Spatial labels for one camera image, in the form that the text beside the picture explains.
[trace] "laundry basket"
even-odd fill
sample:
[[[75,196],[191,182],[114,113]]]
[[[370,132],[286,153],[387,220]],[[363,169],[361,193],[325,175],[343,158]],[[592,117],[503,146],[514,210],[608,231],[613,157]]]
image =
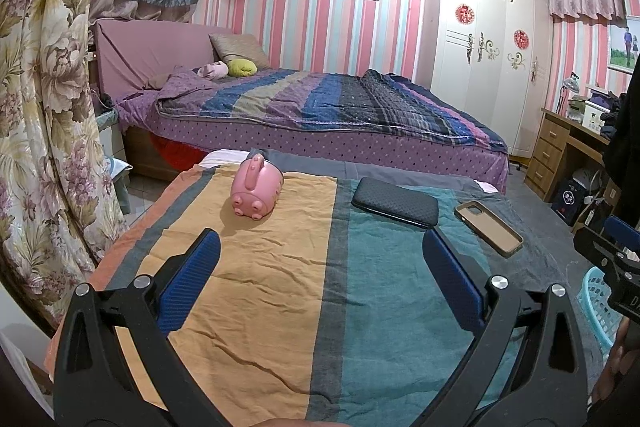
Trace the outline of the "laundry basket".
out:
[[[610,295],[611,288],[604,282],[604,272],[594,266],[582,280],[578,301],[605,355],[613,346],[620,320],[622,320],[622,315],[609,308],[607,299]]]

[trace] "screw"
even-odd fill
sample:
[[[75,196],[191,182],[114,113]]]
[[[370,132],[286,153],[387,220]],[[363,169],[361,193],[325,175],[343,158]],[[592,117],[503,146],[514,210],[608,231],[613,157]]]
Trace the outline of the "screw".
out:
[[[491,284],[494,288],[498,288],[498,290],[504,290],[509,285],[509,281],[507,277],[503,277],[502,275],[494,275],[491,277]]]
[[[564,286],[559,284],[554,284],[553,286],[551,286],[551,291],[554,293],[556,297],[564,297],[566,295],[566,290],[564,289]]]
[[[86,282],[83,282],[76,286],[76,295],[78,295],[79,297],[84,297],[85,295],[87,295],[87,293],[89,293],[90,289],[91,286],[89,286]]]
[[[151,277],[148,275],[138,275],[135,279],[133,279],[133,286],[142,290],[142,288],[146,288],[151,284]]]

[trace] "pink headboard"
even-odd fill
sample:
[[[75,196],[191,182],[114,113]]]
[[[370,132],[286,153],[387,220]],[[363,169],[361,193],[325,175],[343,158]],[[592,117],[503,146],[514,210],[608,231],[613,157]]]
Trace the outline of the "pink headboard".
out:
[[[142,89],[144,80],[171,73],[176,66],[196,68],[219,60],[209,34],[228,28],[171,21],[119,21],[95,24],[100,91],[113,100]]]

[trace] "desk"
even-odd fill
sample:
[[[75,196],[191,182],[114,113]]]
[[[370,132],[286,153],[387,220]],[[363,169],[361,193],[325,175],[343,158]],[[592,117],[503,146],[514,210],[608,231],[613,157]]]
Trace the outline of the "desk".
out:
[[[604,167],[602,153],[609,140],[547,109],[542,112],[542,124],[524,182],[548,203],[558,183],[584,167],[587,158]]]

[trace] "gray floor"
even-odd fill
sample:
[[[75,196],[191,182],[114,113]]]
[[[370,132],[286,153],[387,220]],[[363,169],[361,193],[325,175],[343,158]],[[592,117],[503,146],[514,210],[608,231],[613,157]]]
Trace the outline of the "gray floor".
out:
[[[518,172],[514,166],[511,166],[511,174],[507,179],[507,198],[520,218],[527,223],[542,246],[565,272],[569,281],[570,294],[575,296],[580,291],[584,274],[593,265],[574,250],[571,227],[551,210],[548,203],[543,203],[524,184],[525,175],[525,168]]]

